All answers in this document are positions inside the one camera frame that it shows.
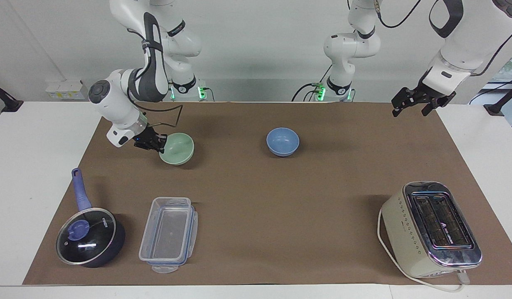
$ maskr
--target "white cord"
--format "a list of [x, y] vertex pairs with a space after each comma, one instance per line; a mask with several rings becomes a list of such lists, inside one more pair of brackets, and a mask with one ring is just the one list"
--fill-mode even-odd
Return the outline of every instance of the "white cord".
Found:
[[380, 236], [380, 223], [381, 223], [381, 219], [382, 219], [382, 209], [380, 209], [380, 212], [378, 214], [378, 240], [380, 240], [380, 243], [382, 243], [382, 246], [384, 247], [385, 249], [385, 252], [387, 252], [387, 255], [389, 255], [389, 257], [391, 258], [391, 260], [393, 261], [394, 265], [398, 268], [398, 270], [400, 270], [400, 272], [402, 272], [402, 274], [404, 274], [404, 276], [406, 276], [407, 278], [409, 278], [410, 280], [413, 280], [414, 282], [418, 282], [420, 284], [423, 284], [425, 286], [428, 286], [428, 287], [431, 287], [431, 288], [434, 288], [434, 289], [438, 289], [440, 291], [445, 291], [445, 292], [449, 292], [449, 293], [457, 293], [459, 291], [461, 291], [463, 289], [463, 287], [465, 287], [464, 284], [460, 284], [459, 287], [457, 289], [446, 289], [446, 288], [442, 288], [440, 286], [436, 286], [434, 284], [429, 284], [427, 282], [423, 282], [422, 280], [419, 280], [417, 278], [414, 278], [414, 277], [411, 277], [409, 275], [407, 275], [404, 270], [402, 270], [402, 268], [400, 267], [400, 265], [398, 265], [398, 263], [396, 262], [396, 260], [394, 259], [393, 255], [391, 255], [391, 252], [389, 252], [389, 249], [387, 249], [387, 246], [385, 246], [385, 243], [383, 242], [382, 240], [382, 237]]

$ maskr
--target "white wall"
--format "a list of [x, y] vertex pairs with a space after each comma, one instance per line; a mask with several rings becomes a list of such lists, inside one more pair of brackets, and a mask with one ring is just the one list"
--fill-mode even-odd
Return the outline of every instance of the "white wall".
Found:
[[[415, 1], [384, 2], [386, 23], [400, 21]], [[388, 102], [402, 86], [415, 87], [443, 44], [427, 18], [433, 2], [423, 0], [397, 29], [377, 26], [380, 53], [354, 61], [357, 101]], [[302, 83], [318, 81], [329, 66], [325, 38], [351, 32], [345, 0], [178, 0], [177, 5], [188, 28], [203, 40], [203, 52], [192, 61], [217, 100], [290, 100]], [[486, 75], [459, 87], [454, 102], [468, 102], [511, 56], [512, 41]], [[52, 62], [67, 79], [89, 86], [112, 70], [142, 66], [143, 57], [140, 41], [113, 19], [108, 0], [0, 0], [0, 86], [21, 100], [49, 100], [45, 81], [60, 79]]]

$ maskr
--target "brown table mat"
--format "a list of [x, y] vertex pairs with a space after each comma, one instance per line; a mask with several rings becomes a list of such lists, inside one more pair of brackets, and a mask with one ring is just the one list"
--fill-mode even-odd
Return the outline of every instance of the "brown table mat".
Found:
[[[265, 142], [281, 126], [301, 140], [288, 158]], [[446, 184], [460, 204], [484, 256], [468, 271], [471, 283], [512, 284], [512, 244], [436, 113], [415, 108], [395, 119], [390, 104], [375, 103], [184, 104], [176, 129], [157, 127], [195, 140], [195, 155], [180, 167], [131, 142], [115, 148], [109, 128], [102, 119], [80, 167], [93, 206], [125, 226], [123, 249], [98, 269], [59, 260], [58, 230], [76, 212], [70, 187], [24, 284], [413, 284], [378, 242], [376, 220], [381, 205], [416, 180]], [[159, 196], [188, 197], [199, 212], [193, 256], [172, 274], [138, 258]], [[428, 282], [458, 283], [456, 275]]]

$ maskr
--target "cream toaster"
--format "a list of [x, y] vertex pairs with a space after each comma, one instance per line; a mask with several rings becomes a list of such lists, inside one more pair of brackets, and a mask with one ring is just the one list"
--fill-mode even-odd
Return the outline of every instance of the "cream toaster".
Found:
[[482, 252], [446, 186], [406, 184], [382, 206], [397, 263], [414, 278], [438, 277], [478, 267]]

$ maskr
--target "clear plastic food container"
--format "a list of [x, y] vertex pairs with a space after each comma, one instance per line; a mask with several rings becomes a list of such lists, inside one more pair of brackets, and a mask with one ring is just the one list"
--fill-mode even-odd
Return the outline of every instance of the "clear plastic food container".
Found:
[[153, 200], [142, 244], [140, 260], [157, 273], [171, 273], [191, 257], [197, 238], [197, 212], [185, 197]]

